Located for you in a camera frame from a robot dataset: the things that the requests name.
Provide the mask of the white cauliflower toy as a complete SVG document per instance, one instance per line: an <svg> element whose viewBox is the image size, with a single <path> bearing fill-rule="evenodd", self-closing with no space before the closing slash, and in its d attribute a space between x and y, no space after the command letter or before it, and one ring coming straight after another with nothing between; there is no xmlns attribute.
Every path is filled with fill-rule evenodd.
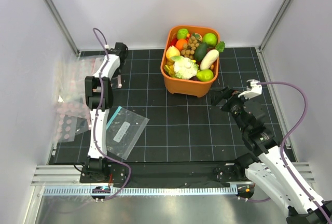
<svg viewBox="0 0 332 224"><path fill-rule="evenodd" d="M193 60L183 56L173 57L172 59L176 78L189 80L197 75L198 65Z"/></svg>

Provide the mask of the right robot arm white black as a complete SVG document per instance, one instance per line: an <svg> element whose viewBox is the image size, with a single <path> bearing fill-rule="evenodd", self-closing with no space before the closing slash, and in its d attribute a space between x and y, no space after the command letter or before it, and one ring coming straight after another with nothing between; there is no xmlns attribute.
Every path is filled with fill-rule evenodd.
<svg viewBox="0 0 332 224"><path fill-rule="evenodd" d="M287 223L331 223L331 201L324 200L296 170L261 120L263 111L252 99L262 94L262 83L248 80L245 91L229 87L211 90L211 104L224 100L221 111L230 113L249 150L234 161L238 180L250 180L286 215Z"/></svg>

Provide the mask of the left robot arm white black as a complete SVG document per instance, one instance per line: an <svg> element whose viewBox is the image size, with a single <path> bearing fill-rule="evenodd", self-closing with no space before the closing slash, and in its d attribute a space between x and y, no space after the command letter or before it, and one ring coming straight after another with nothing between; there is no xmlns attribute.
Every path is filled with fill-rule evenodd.
<svg viewBox="0 0 332 224"><path fill-rule="evenodd" d="M114 48L105 45L106 54L101 66L85 78L85 100L91 115L90 146L81 170L81 183L104 183L110 177L106 148L106 130L109 111L114 97L111 79L120 74L127 55L124 43L115 43Z"/></svg>

